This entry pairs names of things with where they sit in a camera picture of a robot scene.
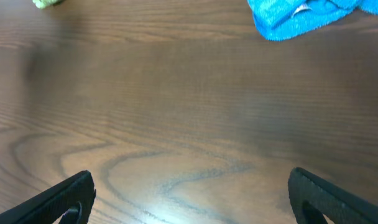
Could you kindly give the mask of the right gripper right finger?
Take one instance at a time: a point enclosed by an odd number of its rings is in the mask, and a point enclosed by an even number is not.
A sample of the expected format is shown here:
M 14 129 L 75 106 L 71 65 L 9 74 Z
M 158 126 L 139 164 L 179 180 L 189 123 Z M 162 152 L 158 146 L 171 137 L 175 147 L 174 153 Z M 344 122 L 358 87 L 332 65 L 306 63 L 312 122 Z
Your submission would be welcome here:
M 378 207 L 296 167 L 288 179 L 290 205 L 298 224 L 378 224 Z

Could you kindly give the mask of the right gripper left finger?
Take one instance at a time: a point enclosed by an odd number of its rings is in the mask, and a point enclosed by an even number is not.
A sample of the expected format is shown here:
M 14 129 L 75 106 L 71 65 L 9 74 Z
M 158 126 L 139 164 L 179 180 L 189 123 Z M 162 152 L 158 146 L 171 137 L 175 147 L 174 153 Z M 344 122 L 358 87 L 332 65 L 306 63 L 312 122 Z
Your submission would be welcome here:
M 90 171 L 83 170 L 0 214 L 0 224 L 87 224 L 96 197 Z

